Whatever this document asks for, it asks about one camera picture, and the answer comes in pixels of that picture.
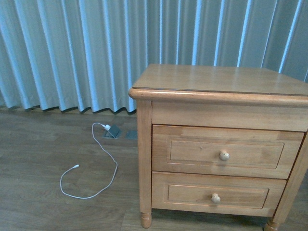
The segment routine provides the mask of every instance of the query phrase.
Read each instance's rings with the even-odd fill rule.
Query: turned wooden leg
[[[151,226],[152,222],[152,215],[151,213],[141,213],[141,225],[145,229],[149,228]]]
[[[274,223],[272,219],[270,218],[265,225],[263,231],[278,231],[278,228],[280,226],[280,223]]]

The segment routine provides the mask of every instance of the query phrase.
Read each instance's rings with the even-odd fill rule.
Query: sheer curtain
[[[135,109],[150,63],[308,82],[307,0],[1,0],[0,106]]]

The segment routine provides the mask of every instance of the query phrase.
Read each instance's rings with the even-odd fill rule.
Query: bottom drawer
[[[152,208],[273,216],[286,181],[153,172]]]

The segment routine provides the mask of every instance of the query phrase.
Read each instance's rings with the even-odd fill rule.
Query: cable connector
[[[106,124],[105,127],[104,127],[104,129],[105,129],[106,131],[109,131],[110,128],[111,128],[111,127],[110,127],[108,124]]]

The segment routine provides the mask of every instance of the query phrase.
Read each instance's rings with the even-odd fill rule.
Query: top drawer
[[[302,132],[153,125],[153,170],[287,179]]]

